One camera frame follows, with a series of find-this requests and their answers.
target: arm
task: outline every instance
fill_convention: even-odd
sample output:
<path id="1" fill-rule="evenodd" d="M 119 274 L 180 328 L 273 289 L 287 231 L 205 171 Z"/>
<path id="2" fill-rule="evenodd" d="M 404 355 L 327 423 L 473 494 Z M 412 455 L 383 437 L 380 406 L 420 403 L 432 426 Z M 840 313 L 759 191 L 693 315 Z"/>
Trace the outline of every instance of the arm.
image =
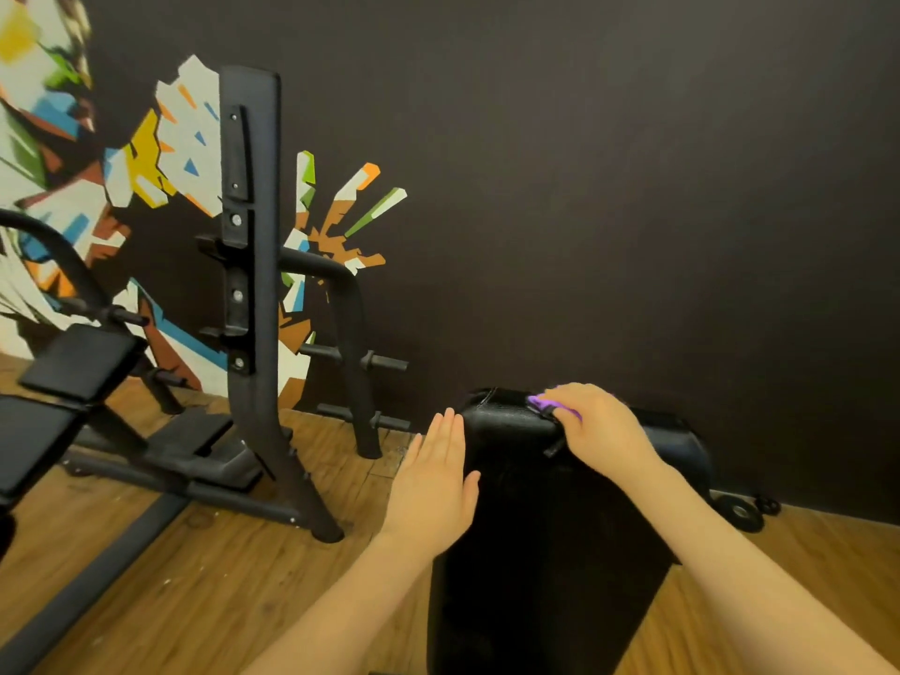
<path id="1" fill-rule="evenodd" d="M 557 409 L 569 448 L 609 477 L 641 510 L 705 593 L 744 661 L 767 675 L 897 670 L 759 548 L 710 509 L 653 450 L 613 396 L 568 384 L 545 397 Z"/>
<path id="2" fill-rule="evenodd" d="M 416 578 L 472 524 L 480 475 L 464 482 L 464 458 L 463 418 L 435 415 L 400 465 L 381 532 L 245 675 L 354 675 Z"/>

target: black seat pad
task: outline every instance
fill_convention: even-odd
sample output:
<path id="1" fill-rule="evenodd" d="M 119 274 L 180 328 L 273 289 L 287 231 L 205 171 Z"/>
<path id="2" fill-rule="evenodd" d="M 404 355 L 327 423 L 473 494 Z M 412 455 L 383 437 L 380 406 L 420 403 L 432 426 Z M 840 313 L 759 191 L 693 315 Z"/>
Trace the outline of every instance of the black seat pad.
<path id="1" fill-rule="evenodd" d="M 484 390 L 461 409 L 480 496 L 472 527 L 435 561 L 431 675 L 611 674 L 671 566 L 612 481 L 567 449 L 545 455 L 562 429 L 525 397 Z M 678 447 L 672 462 L 705 470 L 699 443 L 700 454 Z"/>
<path id="2" fill-rule="evenodd" d="M 11 509 L 53 466 L 84 425 L 84 413 L 0 395 L 0 501 Z"/>
<path id="3" fill-rule="evenodd" d="M 53 339 L 19 384 L 84 403 L 101 402 L 125 380 L 147 348 L 127 332 L 75 324 Z"/>

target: person's left hand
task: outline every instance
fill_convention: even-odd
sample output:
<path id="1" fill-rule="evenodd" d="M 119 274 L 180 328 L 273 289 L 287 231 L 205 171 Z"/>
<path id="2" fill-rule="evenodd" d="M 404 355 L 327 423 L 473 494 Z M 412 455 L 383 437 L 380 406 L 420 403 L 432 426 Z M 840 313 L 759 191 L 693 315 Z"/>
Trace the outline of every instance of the person's left hand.
<path id="1" fill-rule="evenodd" d="M 463 418 L 447 409 L 435 415 L 423 441 L 410 443 L 390 488 L 388 511 L 379 535 L 428 563 L 472 525 L 478 502 L 478 479 L 463 480 Z"/>

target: hand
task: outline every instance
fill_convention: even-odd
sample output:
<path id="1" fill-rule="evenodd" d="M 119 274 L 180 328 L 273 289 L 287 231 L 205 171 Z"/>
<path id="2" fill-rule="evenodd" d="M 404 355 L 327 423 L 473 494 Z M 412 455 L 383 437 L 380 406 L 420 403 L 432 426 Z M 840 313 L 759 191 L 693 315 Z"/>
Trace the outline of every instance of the hand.
<path id="1" fill-rule="evenodd" d="M 637 418 L 624 403 L 585 383 L 568 383 L 545 391 L 581 415 L 557 408 L 554 416 L 565 429 L 569 450 L 595 472 L 624 488 L 648 467 L 662 464 Z"/>
<path id="2" fill-rule="evenodd" d="M 380 535 L 430 562 L 472 525 L 478 479 L 463 481 L 463 418 L 436 414 L 423 441 L 416 435 L 390 488 Z"/>

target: colorful wall mural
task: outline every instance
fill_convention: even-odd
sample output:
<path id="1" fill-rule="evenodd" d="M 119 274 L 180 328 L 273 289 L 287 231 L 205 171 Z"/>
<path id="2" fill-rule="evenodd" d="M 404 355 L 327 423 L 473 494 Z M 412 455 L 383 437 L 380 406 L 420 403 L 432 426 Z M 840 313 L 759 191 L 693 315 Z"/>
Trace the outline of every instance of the colorful wall mural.
<path id="1" fill-rule="evenodd" d="M 56 228 L 88 266 L 114 259 L 129 240 L 117 210 L 146 204 L 159 213 L 175 195 L 202 211 L 214 231 L 221 213 L 219 79 L 196 56 L 177 67 L 172 83 L 158 82 L 149 105 L 123 146 L 98 145 L 93 78 L 87 59 L 91 26 L 80 0 L 0 0 L 0 205 Z M 403 201 L 391 189 L 355 222 L 346 216 L 357 195 L 381 173 L 364 164 L 331 201 L 321 226 L 310 221 L 316 191 L 315 157 L 297 154 L 296 216 L 285 241 L 343 263 L 354 273 L 384 265 L 346 241 Z M 303 393 L 309 357 L 300 346 L 315 337 L 304 315 L 304 275 L 282 275 L 279 312 L 279 405 L 293 407 Z M 0 352 L 32 357 L 30 325 L 63 330 L 82 317 L 60 312 L 59 298 L 74 295 L 65 275 L 33 238 L 0 227 Z M 114 302 L 150 319 L 129 326 L 149 342 L 155 364 L 186 377 L 192 388 L 227 395 L 225 353 L 189 335 L 165 316 L 165 303 L 131 278 Z"/>

